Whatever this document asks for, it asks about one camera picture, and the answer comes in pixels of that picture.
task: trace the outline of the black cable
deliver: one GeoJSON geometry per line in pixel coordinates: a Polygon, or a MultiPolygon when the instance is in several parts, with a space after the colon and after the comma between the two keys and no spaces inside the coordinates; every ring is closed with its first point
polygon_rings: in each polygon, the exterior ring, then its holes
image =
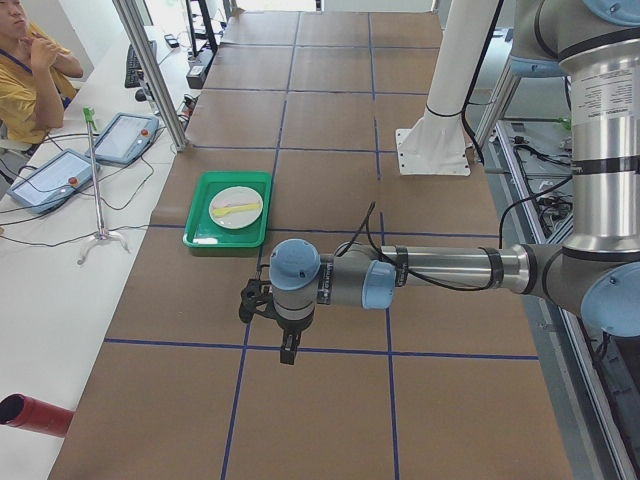
{"type": "Polygon", "coordinates": [[[58,145],[57,142],[53,138],[51,138],[48,134],[45,137],[45,139],[48,139],[51,143],[53,143],[56,147],[58,147],[58,150],[60,150],[60,151],[64,150],[64,148],[62,148],[60,145],[58,145]]]}
{"type": "Polygon", "coordinates": [[[13,184],[14,179],[11,178],[9,175],[7,175],[6,173],[4,173],[2,170],[0,170],[0,176],[2,178],[4,178],[5,182],[7,182],[9,185],[13,184]]]}
{"type": "Polygon", "coordinates": [[[68,138],[73,138],[73,137],[88,137],[88,136],[89,136],[89,134],[87,132],[84,132],[84,133],[65,133],[65,134],[61,134],[61,135],[47,135],[46,138],[42,141],[42,143],[52,142],[54,140],[68,139],[68,138]]]}
{"type": "Polygon", "coordinates": [[[548,237],[549,235],[551,235],[551,227],[549,225],[547,225],[547,222],[544,221],[544,216],[547,214],[547,212],[551,209],[554,209],[555,207],[553,205],[548,205],[546,207],[544,207],[541,211],[540,214],[538,215],[538,222],[540,223],[540,226],[542,227],[543,233],[545,237],[548,237]]]}
{"type": "Polygon", "coordinates": [[[489,105],[493,105],[496,102],[487,102],[487,103],[477,103],[477,102],[469,102],[469,105],[473,105],[474,107],[488,107],[489,105]]]}
{"type": "Polygon", "coordinates": [[[353,244],[356,243],[356,239],[362,233],[362,230],[364,230],[364,227],[367,224],[367,221],[369,220],[369,217],[373,213],[373,209],[374,208],[376,208],[376,202],[371,202],[371,204],[369,205],[369,210],[367,210],[367,214],[365,215],[364,219],[362,220],[362,223],[358,227],[358,230],[353,235],[353,237],[351,237],[351,240],[349,240],[349,242],[346,244],[346,246],[344,248],[342,248],[342,250],[340,250],[339,252],[336,252],[334,254],[336,257],[343,256],[345,253],[347,253],[349,251],[349,249],[353,246],[353,244]]]}
{"type": "Polygon", "coordinates": [[[540,160],[542,162],[552,163],[553,165],[558,165],[560,167],[570,167],[571,166],[571,162],[563,162],[562,160],[557,160],[555,158],[551,158],[550,155],[548,155],[546,153],[542,153],[542,152],[536,150],[531,145],[525,145],[525,144],[518,144],[518,145],[514,145],[513,146],[513,152],[516,155],[516,158],[518,159],[518,161],[520,161],[520,162],[522,161],[522,158],[520,158],[520,156],[518,155],[518,150],[526,150],[527,152],[529,152],[531,155],[533,155],[534,157],[536,157],[538,160],[540,160]]]}
{"type": "Polygon", "coordinates": [[[480,76],[480,70],[482,69],[482,63],[484,62],[484,58],[487,55],[487,51],[489,50],[489,45],[491,44],[491,40],[493,39],[493,32],[496,29],[496,25],[498,23],[498,17],[500,16],[500,11],[502,10],[502,5],[504,0],[500,0],[498,5],[496,6],[496,11],[493,14],[493,18],[491,20],[491,25],[489,27],[489,31],[487,32],[487,36],[485,37],[484,44],[482,46],[482,51],[480,53],[480,58],[478,59],[478,63],[476,63],[476,69],[473,73],[473,77],[471,78],[471,83],[469,84],[469,89],[467,90],[467,96],[465,97],[464,103],[462,104],[462,109],[458,113],[453,114],[443,114],[438,113],[429,107],[429,100],[427,98],[427,110],[431,112],[433,115],[437,117],[455,117],[460,115],[460,119],[462,120],[462,128],[471,139],[471,143],[473,143],[473,148],[475,148],[478,153],[478,158],[480,159],[480,163],[484,165],[484,154],[482,153],[482,149],[480,148],[480,144],[476,140],[476,133],[469,125],[467,121],[467,107],[472,104],[471,96],[473,95],[473,90],[476,88],[476,83],[478,82],[478,77],[480,76]]]}
{"type": "MultiPolygon", "coordinates": [[[[136,229],[140,229],[140,228],[147,228],[148,226],[149,226],[148,224],[147,225],[138,225],[138,226],[135,226],[135,227],[134,226],[130,226],[130,225],[125,225],[125,226],[122,226],[122,227],[109,229],[109,231],[116,232],[118,230],[125,230],[125,229],[127,229],[127,230],[136,230],[136,229]]],[[[62,240],[62,241],[60,241],[58,243],[25,242],[23,240],[16,240],[15,238],[10,238],[10,237],[7,237],[5,235],[0,235],[0,238],[3,238],[3,239],[5,239],[5,240],[7,240],[9,242],[18,243],[20,245],[28,245],[30,247],[56,248],[56,247],[59,247],[61,245],[65,245],[67,243],[77,242],[78,240],[82,240],[83,238],[90,237],[94,233],[95,232],[87,233],[85,235],[81,235],[81,236],[78,236],[78,237],[75,237],[75,238],[70,238],[68,240],[62,240]]]]}
{"type": "Polygon", "coordinates": [[[569,111],[571,111],[571,93],[569,92],[570,85],[569,77],[564,77],[564,98],[567,100],[569,111]]]}
{"type": "Polygon", "coordinates": [[[0,223],[0,227],[6,227],[6,226],[8,226],[8,225],[18,225],[18,224],[20,224],[20,223],[32,222],[32,221],[34,221],[34,220],[38,220],[39,218],[46,217],[46,216],[47,216],[47,215],[49,215],[50,213],[51,213],[51,210],[46,211],[46,212],[44,212],[44,213],[42,213],[42,214],[40,214],[40,215],[37,215],[37,216],[35,216],[35,217],[25,218],[25,219],[23,219],[23,220],[16,220],[15,222],[0,223]]]}
{"type": "Polygon", "coordinates": [[[111,210],[116,210],[116,211],[120,211],[120,210],[124,210],[125,208],[127,208],[129,206],[129,204],[133,201],[133,199],[135,198],[136,194],[140,191],[140,189],[144,186],[145,183],[147,183],[147,180],[149,180],[153,174],[156,172],[155,169],[153,168],[153,166],[147,162],[144,157],[140,157],[140,160],[142,160],[144,163],[147,164],[147,166],[151,169],[151,172],[149,173],[149,175],[147,175],[145,177],[144,180],[142,180],[142,182],[140,183],[140,185],[138,185],[138,188],[136,188],[136,190],[133,192],[133,194],[131,195],[131,197],[129,198],[129,200],[127,200],[127,202],[125,202],[124,205],[122,205],[121,207],[114,207],[111,204],[109,204],[109,202],[107,202],[103,197],[101,197],[101,200],[103,201],[103,203],[109,207],[111,210]]]}
{"type": "Polygon", "coordinates": [[[22,170],[37,170],[33,165],[23,165],[18,169],[18,175],[22,174],[22,170]]]}
{"type": "Polygon", "coordinates": [[[12,175],[15,175],[16,180],[19,178],[20,180],[22,180],[24,183],[27,183],[29,185],[31,185],[31,188],[33,188],[36,192],[40,192],[40,193],[50,193],[50,192],[55,192],[57,190],[60,190],[61,188],[65,188],[65,187],[71,187],[71,185],[69,184],[64,184],[64,185],[58,185],[55,188],[52,188],[51,190],[41,190],[38,187],[36,187],[33,183],[31,183],[30,178],[31,177],[23,177],[22,175],[20,175],[20,172],[16,173],[14,171],[12,171],[6,163],[4,163],[4,160],[2,160],[2,158],[0,158],[0,163],[2,163],[2,165],[4,166],[4,168],[6,168],[7,170],[9,170],[9,173],[11,173],[12,175]]]}
{"type": "MultiPolygon", "coordinates": [[[[146,153],[146,152],[151,148],[151,146],[156,142],[156,140],[158,140],[158,137],[159,137],[159,136],[164,132],[164,130],[166,130],[166,128],[167,128],[167,127],[161,127],[161,128],[159,128],[159,129],[158,129],[158,131],[157,131],[157,132],[156,132],[156,134],[154,135],[153,139],[152,139],[152,140],[147,144],[147,146],[145,147],[145,149],[144,149],[142,152],[140,152],[140,158],[142,158],[142,156],[143,156],[143,155],[144,155],[144,154],[145,154],[145,153],[146,153]]],[[[113,175],[116,175],[116,174],[118,174],[118,173],[122,172],[123,170],[126,170],[126,169],[127,169],[127,168],[129,168],[131,165],[133,165],[134,163],[135,163],[135,162],[131,162],[131,163],[126,164],[126,165],[125,165],[125,166],[123,166],[123,167],[118,168],[115,172],[111,172],[110,174],[105,175],[104,177],[100,178],[100,179],[98,180],[98,182],[102,182],[103,180],[106,180],[107,178],[112,177],[113,175]]],[[[93,186],[93,182],[92,182],[92,183],[87,184],[87,185],[83,188],[83,190],[79,190],[78,192],[79,192],[81,195],[91,195],[91,194],[89,194],[89,193],[84,193],[84,190],[88,189],[88,188],[89,188],[89,187],[91,187],[91,186],[93,186]]]]}
{"type": "Polygon", "coordinates": [[[498,237],[498,248],[502,248],[502,238],[503,238],[503,229],[504,229],[504,222],[507,218],[507,213],[509,213],[509,211],[520,205],[521,203],[527,202],[529,200],[534,200],[538,197],[542,197],[543,195],[546,195],[547,193],[551,193],[554,190],[560,188],[562,185],[566,185],[567,183],[569,183],[571,181],[572,177],[567,177],[564,180],[562,180],[560,183],[557,183],[556,185],[547,188],[546,190],[543,190],[541,192],[536,193],[535,195],[530,195],[527,198],[523,198],[521,200],[518,200],[517,202],[512,203],[511,205],[509,205],[504,212],[502,212],[502,217],[500,217],[500,227],[499,227],[499,237],[498,237]]]}
{"type": "MultiPolygon", "coordinates": [[[[374,249],[374,251],[378,254],[378,257],[382,260],[384,260],[385,262],[393,265],[394,267],[398,268],[398,264],[396,262],[394,262],[391,258],[389,258],[387,255],[385,255],[382,250],[380,249],[380,247],[378,247],[376,245],[376,243],[373,240],[373,237],[371,236],[371,228],[369,226],[369,219],[371,218],[371,214],[373,213],[373,210],[375,209],[376,206],[376,202],[371,202],[371,204],[369,205],[369,210],[367,211],[367,214],[363,220],[363,224],[364,224],[364,228],[367,234],[367,239],[369,240],[369,245],[371,245],[371,248],[374,249]]],[[[351,242],[349,242],[348,247],[350,247],[354,242],[355,242],[355,238],[357,238],[357,234],[354,236],[354,239],[352,239],[351,242]]],[[[336,256],[341,256],[343,255],[346,251],[348,250],[348,248],[345,248],[343,250],[343,252],[340,253],[340,255],[336,255],[336,256]]],[[[492,287],[493,282],[491,280],[489,280],[489,282],[487,283],[487,285],[483,286],[483,287],[455,287],[453,285],[449,285],[446,283],[442,283],[438,280],[435,280],[433,278],[429,278],[426,275],[422,275],[421,273],[416,272],[415,270],[409,268],[407,269],[407,272],[409,273],[409,275],[412,275],[424,282],[430,283],[432,285],[438,286],[438,287],[442,287],[442,288],[446,288],[447,290],[454,290],[457,292],[477,292],[480,290],[487,290],[489,288],[492,287]]]]}
{"type": "Polygon", "coordinates": [[[595,361],[602,362],[607,355],[607,349],[609,348],[609,342],[611,341],[611,334],[602,332],[602,342],[593,352],[595,354],[595,361]]]}

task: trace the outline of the green tray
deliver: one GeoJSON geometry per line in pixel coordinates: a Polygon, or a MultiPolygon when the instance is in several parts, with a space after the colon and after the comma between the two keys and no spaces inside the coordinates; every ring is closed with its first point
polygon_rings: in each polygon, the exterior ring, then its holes
{"type": "Polygon", "coordinates": [[[267,231],[271,175],[267,172],[205,172],[198,180],[182,241],[191,248],[253,248],[262,245],[267,231]],[[253,188],[262,197],[262,213],[251,225],[229,230],[209,215],[214,196],[229,187],[253,188]]]}

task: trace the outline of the red cylinder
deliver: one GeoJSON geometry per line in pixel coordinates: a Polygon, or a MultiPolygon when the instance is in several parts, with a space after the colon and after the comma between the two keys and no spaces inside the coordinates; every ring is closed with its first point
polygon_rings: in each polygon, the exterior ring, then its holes
{"type": "Polygon", "coordinates": [[[64,437],[73,419],[73,413],[50,403],[14,393],[0,402],[0,425],[64,437]]]}

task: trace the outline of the yellow shirt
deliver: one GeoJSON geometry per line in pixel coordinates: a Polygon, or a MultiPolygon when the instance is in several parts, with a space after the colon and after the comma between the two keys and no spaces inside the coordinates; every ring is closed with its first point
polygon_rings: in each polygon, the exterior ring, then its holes
{"type": "MultiPolygon", "coordinates": [[[[34,23],[29,25],[29,33],[33,32],[46,36],[34,23]]],[[[62,96],[69,99],[75,97],[76,90],[67,77],[53,67],[51,76],[62,96]]],[[[0,120],[7,126],[10,140],[42,142],[49,130],[36,126],[32,118],[35,106],[36,86],[33,75],[10,58],[0,55],[0,120]]]]}

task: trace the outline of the aluminum rail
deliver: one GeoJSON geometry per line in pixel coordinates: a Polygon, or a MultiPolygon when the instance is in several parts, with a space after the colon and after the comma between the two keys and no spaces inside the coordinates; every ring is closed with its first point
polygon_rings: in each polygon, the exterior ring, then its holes
{"type": "Polygon", "coordinates": [[[176,150],[181,152],[187,146],[187,137],[184,134],[182,124],[178,120],[171,95],[169,95],[167,84],[162,78],[162,73],[156,62],[155,55],[149,46],[140,11],[135,5],[135,2],[113,0],[113,5],[116,7],[122,25],[133,45],[133,49],[138,55],[138,59],[145,73],[145,79],[150,84],[153,99],[160,111],[160,116],[167,130],[169,130],[176,150]]]}

